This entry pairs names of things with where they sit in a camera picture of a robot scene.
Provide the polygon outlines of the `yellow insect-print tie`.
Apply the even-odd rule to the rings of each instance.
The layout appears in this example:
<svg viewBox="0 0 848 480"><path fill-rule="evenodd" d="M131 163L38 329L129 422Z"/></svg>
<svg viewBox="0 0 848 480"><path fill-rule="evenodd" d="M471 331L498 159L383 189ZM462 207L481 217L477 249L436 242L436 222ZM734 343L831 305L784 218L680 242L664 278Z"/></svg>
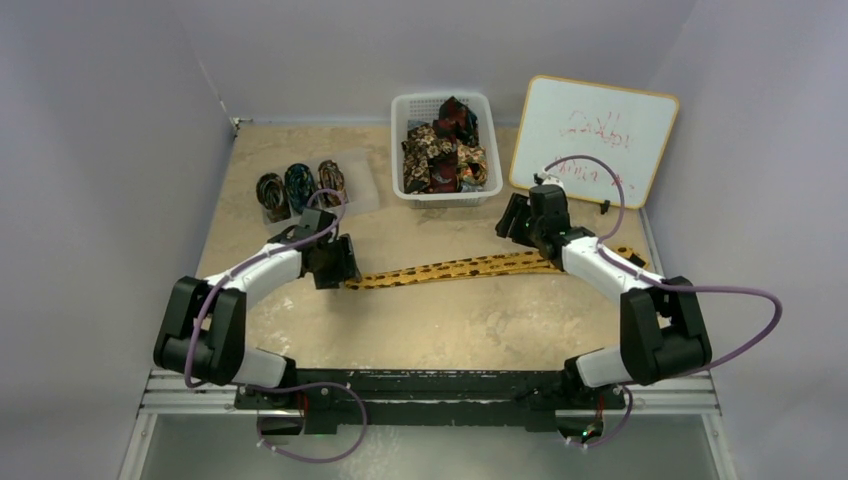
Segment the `yellow insect-print tie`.
<svg viewBox="0 0 848 480"><path fill-rule="evenodd" d="M449 260L400 270L365 273L346 280L344 287L353 291L376 290L448 280L522 274L559 274L560 270L534 251L485 255Z"/></svg>

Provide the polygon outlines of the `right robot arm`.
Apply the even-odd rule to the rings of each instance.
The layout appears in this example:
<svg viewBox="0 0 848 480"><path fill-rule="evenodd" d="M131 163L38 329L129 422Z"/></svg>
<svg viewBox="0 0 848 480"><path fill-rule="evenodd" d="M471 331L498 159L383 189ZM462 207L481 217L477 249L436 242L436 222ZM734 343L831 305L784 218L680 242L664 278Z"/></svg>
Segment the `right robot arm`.
<svg viewBox="0 0 848 480"><path fill-rule="evenodd" d="M619 342L568 359L561 392L576 407L596 399L601 387L650 385L706 366L712 348L697 296L681 276L628 273L612 263L613 251L570 221L563 190L547 184L512 194L496 224L501 238L534 248L557 270L582 279L619 309Z"/></svg>

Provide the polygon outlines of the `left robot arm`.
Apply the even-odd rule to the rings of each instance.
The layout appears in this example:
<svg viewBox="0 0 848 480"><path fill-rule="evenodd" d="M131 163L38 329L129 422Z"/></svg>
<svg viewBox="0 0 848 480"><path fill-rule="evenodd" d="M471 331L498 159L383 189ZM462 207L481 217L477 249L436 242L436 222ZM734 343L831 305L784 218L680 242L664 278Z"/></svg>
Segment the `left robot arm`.
<svg viewBox="0 0 848 480"><path fill-rule="evenodd" d="M283 285L310 276L318 290L359 278L352 240L340 217L308 207L297 224L270 238L251 257L206 278L173 286L153 349L156 366L183 374L186 384L259 387L272 408L297 399L292 359L248 346L247 314Z"/></svg>

